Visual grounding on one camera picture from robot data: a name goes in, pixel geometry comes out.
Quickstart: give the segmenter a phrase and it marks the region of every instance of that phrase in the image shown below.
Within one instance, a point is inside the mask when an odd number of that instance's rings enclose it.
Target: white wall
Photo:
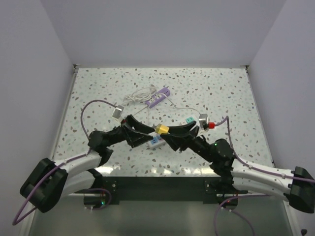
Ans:
[[[240,66],[285,0],[41,0],[73,63]]]
[[[277,166],[315,177],[315,1],[287,0],[249,69]],[[298,213],[315,235],[315,215]]]
[[[39,0],[0,1],[0,230],[22,204],[19,190],[48,156],[72,65]]]

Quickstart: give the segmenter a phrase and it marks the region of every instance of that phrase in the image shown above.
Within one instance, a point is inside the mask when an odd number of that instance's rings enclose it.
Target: yellow plug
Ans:
[[[158,134],[167,134],[169,127],[164,124],[158,124],[156,127],[156,133]]]

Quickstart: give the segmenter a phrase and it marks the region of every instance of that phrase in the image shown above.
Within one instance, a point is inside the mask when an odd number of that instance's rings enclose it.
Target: gray floor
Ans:
[[[32,236],[214,236],[218,205],[200,202],[121,202],[104,210],[84,210],[83,198],[68,196],[51,211],[37,212]],[[256,236],[292,236],[283,202],[274,198],[240,200],[237,210]],[[245,221],[227,211],[218,216],[220,236],[252,236]]]

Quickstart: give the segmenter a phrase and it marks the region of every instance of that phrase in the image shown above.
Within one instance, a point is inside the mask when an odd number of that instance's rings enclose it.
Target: red connector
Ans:
[[[209,128],[209,129],[214,129],[215,126],[216,126],[216,124],[215,124],[214,122],[209,122],[209,123],[208,123],[208,128]]]

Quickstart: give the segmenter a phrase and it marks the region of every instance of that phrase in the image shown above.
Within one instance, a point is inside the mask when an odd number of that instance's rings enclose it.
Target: white speckled tabletop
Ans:
[[[80,68],[65,115],[54,159],[64,159],[88,150],[87,138],[80,125],[83,106],[94,99],[105,99],[121,104],[125,95],[154,85],[158,90],[167,86],[169,98],[178,107],[193,107],[207,113],[210,121],[218,122],[229,115],[235,150],[244,159],[272,166],[259,120],[253,94],[245,69],[215,68]],[[123,115],[135,114],[144,104],[130,104]],[[84,113],[88,133],[107,131],[117,126],[111,118],[113,108],[104,103],[91,104]],[[147,109],[135,118],[147,122]],[[198,112],[177,110],[167,100],[149,111],[149,125],[163,123],[179,125],[185,118]],[[227,138],[226,124],[209,130],[205,137],[209,143]],[[147,149],[142,145],[131,149],[122,142],[111,146],[114,150],[109,161],[98,168],[104,176],[214,176],[209,164],[190,149],[178,153],[167,145]]]

